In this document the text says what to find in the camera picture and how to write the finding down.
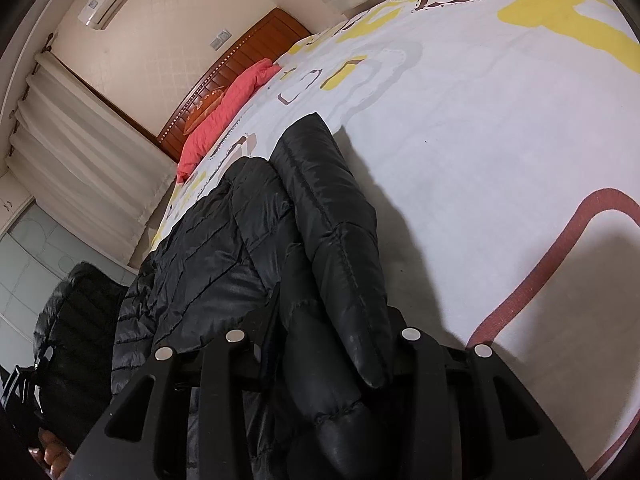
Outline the person's left hand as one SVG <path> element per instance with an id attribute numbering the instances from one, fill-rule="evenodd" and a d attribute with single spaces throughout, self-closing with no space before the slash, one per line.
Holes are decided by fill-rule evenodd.
<path id="1" fill-rule="evenodd" d="M 38 448 L 29 450 L 32 458 L 44 469 L 51 479 L 63 479 L 74 456 L 66 445 L 49 430 L 39 429 Z"/>

